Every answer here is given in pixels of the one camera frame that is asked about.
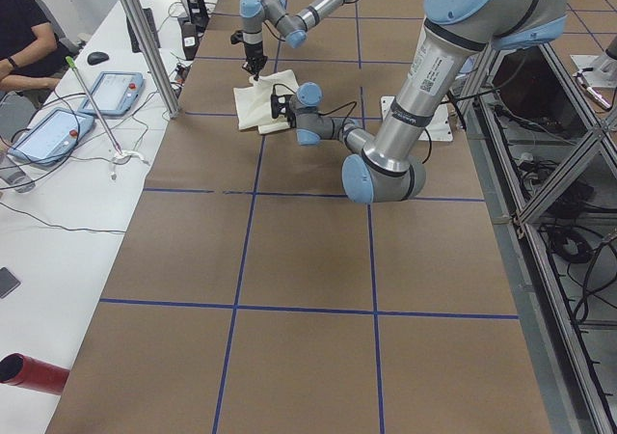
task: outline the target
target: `person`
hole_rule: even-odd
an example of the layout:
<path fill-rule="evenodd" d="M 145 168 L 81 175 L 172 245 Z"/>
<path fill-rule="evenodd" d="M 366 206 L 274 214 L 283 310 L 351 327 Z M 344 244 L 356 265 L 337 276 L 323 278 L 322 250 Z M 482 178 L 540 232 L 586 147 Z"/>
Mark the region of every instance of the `person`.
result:
<path fill-rule="evenodd" d="M 21 91 L 39 107 L 66 71 L 67 55 L 36 0 L 0 0 L 0 91 Z"/>

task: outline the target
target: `white table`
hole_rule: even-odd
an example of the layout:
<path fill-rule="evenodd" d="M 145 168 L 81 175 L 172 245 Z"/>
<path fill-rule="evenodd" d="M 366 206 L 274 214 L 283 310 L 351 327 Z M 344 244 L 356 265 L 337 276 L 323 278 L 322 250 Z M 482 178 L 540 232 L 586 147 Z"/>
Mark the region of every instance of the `white table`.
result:
<path fill-rule="evenodd" d="M 143 6 L 152 8 L 157 27 L 160 26 L 161 56 L 169 73 L 174 70 L 176 57 L 183 57 L 179 25 L 175 18 L 167 18 L 173 1 L 143 0 Z M 178 14 L 181 7 L 173 9 Z M 92 51 L 105 51 L 110 60 L 90 67 L 86 57 Z M 76 65 L 89 84 L 102 70 L 143 73 L 145 89 L 131 112 L 156 90 L 143 55 L 130 51 L 120 3 L 97 29 L 77 58 Z M 79 91 L 81 89 L 72 72 L 65 75 L 57 89 L 59 95 Z M 70 105 L 76 108 L 80 102 L 81 98 L 74 98 Z M 62 103 L 54 106 L 66 107 Z M 39 112 L 33 122 L 50 110 Z M 136 118 L 148 124 L 148 132 L 138 150 L 151 162 L 168 122 L 160 96 L 155 94 Z M 113 120 L 109 124 L 117 127 L 114 134 L 122 147 L 132 149 L 145 127 L 132 119 L 120 122 Z M 102 132 L 102 126 L 97 124 L 73 155 L 78 158 L 111 158 L 113 147 Z M 25 170 L 32 178 L 44 174 L 30 166 Z M 33 191 L 18 194 L 7 190 L 0 202 L 32 213 L 51 224 L 124 231 L 141 195 L 148 170 L 148 165 L 132 159 L 117 168 L 118 177 L 113 181 L 108 162 L 69 159 L 62 168 L 37 181 Z M 116 258 L 122 235 L 49 229 L 3 206 L 0 206 L 0 227 L 0 266 L 9 267 L 22 281 L 20 287 L 0 300 L 0 359 L 19 352 L 71 368 Z M 56 395 L 0 385 L 0 432 L 43 433 L 58 401 Z"/>

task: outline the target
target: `white cloth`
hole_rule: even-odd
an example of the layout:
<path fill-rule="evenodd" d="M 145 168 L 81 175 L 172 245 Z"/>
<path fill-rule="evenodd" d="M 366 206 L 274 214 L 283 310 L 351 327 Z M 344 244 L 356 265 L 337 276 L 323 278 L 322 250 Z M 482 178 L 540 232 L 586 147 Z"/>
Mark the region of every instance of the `white cloth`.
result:
<path fill-rule="evenodd" d="M 238 128 L 245 130 L 257 127 L 262 135 L 289 128 L 285 117 L 279 116 L 278 119 L 272 119 L 270 95 L 275 84 L 285 85 L 292 89 L 293 92 L 298 90 L 298 82 L 293 71 L 285 70 L 276 74 L 259 77 L 258 81 L 255 81 L 251 76 L 249 82 L 253 84 L 252 87 L 233 89 L 235 109 L 238 114 Z M 277 95 L 291 94 L 282 85 L 277 86 Z"/>

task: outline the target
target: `red cylinder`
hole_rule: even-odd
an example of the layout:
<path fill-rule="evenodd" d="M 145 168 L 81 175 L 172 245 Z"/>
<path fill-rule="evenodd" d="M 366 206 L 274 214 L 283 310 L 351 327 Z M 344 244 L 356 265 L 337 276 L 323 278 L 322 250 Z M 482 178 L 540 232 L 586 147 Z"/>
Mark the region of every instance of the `red cylinder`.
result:
<path fill-rule="evenodd" d="M 0 362 L 0 383 L 60 395 L 68 370 L 21 354 L 11 354 Z"/>

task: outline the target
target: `black mouse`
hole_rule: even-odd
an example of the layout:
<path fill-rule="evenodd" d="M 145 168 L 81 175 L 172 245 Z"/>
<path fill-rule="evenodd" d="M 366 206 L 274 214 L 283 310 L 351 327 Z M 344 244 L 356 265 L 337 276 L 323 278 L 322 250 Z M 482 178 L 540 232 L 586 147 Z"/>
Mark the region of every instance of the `black mouse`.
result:
<path fill-rule="evenodd" d="M 90 66 L 94 66 L 107 60 L 109 60 L 109 55 L 107 53 L 102 51 L 93 51 L 90 55 L 88 55 L 86 61 L 88 61 Z"/>

